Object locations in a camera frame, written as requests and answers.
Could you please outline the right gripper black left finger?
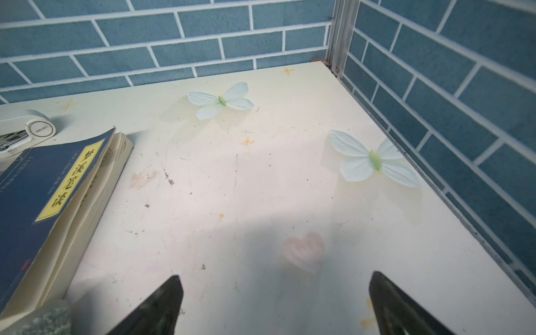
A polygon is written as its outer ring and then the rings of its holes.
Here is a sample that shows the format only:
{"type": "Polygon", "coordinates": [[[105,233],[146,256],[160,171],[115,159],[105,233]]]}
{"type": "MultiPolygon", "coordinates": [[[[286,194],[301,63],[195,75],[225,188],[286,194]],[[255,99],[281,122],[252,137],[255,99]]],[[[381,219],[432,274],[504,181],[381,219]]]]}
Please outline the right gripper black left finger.
{"type": "Polygon", "coordinates": [[[183,297],[180,277],[173,275],[108,334],[173,335],[183,297]]]}

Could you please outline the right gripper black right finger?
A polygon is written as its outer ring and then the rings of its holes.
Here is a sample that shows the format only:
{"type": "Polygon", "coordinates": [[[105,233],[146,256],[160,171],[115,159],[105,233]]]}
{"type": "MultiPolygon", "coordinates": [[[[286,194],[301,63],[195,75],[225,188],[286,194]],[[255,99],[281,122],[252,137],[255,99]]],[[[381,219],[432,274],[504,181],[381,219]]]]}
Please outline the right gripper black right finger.
{"type": "Polygon", "coordinates": [[[372,273],[368,291],[382,335],[454,334],[383,273],[372,273]]]}

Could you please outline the grey wiping cloth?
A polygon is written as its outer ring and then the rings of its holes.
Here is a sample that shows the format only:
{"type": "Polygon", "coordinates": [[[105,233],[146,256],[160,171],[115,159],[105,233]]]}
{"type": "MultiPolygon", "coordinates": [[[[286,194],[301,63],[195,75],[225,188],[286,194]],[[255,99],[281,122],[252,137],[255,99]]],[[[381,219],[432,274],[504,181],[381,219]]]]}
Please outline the grey wiping cloth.
{"type": "Polygon", "coordinates": [[[55,300],[19,319],[1,334],[54,335],[71,334],[71,308],[65,300],[55,300]]]}

